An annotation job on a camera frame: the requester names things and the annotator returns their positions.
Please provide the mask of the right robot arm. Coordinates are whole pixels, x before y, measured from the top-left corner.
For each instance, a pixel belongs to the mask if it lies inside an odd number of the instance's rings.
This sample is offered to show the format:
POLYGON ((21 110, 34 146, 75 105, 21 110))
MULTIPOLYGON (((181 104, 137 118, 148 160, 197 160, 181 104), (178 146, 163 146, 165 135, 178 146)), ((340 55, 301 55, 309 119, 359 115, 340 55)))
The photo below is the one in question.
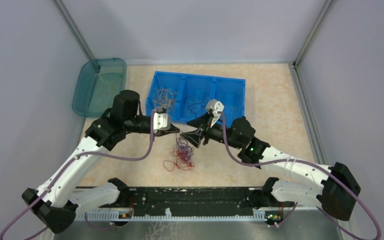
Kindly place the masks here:
POLYGON ((261 199, 267 206, 278 202, 302 203, 321 208, 337 220, 350 220, 361 187, 345 164, 316 164, 282 152, 255 137, 256 130, 244 116, 226 127, 222 117, 216 119, 206 113, 187 125, 195 130, 181 133, 181 137, 195 147, 213 140, 224 144, 227 150, 239 149, 236 160, 241 165, 287 177, 287 180, 272 177, 266 181, 261 199))

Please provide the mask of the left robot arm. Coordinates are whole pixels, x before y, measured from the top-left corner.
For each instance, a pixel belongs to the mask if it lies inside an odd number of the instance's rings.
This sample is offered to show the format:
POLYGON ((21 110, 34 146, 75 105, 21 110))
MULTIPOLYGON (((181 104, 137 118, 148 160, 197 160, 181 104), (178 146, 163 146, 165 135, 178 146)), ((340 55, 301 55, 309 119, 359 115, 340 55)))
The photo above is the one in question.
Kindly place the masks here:
POLYGON ((76 193, 75 189, 101 158, 141 161, 151 153, 155 137, 178 133, 180 129, 172 124, 164 108, 144 115, 140 95, 133 90, 122 90, 114 97, 112 106, 92 122, 64 164, 36 189, 26 189, 22 199, 54 234, 64 232, 76 217, 101 206, 129 206, 130 189, 118 178, 111 178, 101 186, 82 192, 76 193), (128 134, 149 134, 149 146, 144 156, 110 155, 110 151, 128 134))

